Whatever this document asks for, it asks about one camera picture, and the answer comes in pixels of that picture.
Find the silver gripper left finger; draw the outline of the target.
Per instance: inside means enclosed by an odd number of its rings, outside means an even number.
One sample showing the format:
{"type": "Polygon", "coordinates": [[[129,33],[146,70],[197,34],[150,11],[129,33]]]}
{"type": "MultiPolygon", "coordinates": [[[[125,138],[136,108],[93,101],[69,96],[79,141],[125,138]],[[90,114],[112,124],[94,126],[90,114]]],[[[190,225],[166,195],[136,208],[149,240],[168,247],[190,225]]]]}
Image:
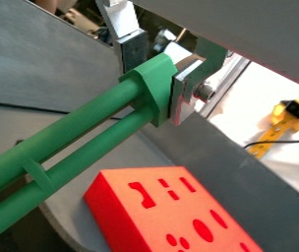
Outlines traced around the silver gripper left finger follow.
{"type": "Polygon", "coordinates": [[[112,35],[120,72],[126,73],[146,60],[148,33],[138,26],[129,0],[96,0],[96,3],[112,35]]]}

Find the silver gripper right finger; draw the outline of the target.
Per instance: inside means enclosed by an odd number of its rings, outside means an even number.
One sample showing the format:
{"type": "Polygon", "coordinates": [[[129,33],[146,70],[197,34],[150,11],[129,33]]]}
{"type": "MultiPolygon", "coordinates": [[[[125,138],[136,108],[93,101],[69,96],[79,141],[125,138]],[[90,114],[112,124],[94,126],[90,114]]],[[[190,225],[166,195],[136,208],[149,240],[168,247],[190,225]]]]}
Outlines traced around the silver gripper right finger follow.
{"type": "Polygon", "coordinates": [[[200,37],[194,51],[189,52],[177,44],[177,37],[170,31],[160,30],[153,50],[164,52],[177,68],[172,78],[169,117],[172,123],[180,125],[193,112],[194,102],[209,102],[216,94],[216,89],[205,84],[205,80],[220,70],[227,49],[200,37]]]}

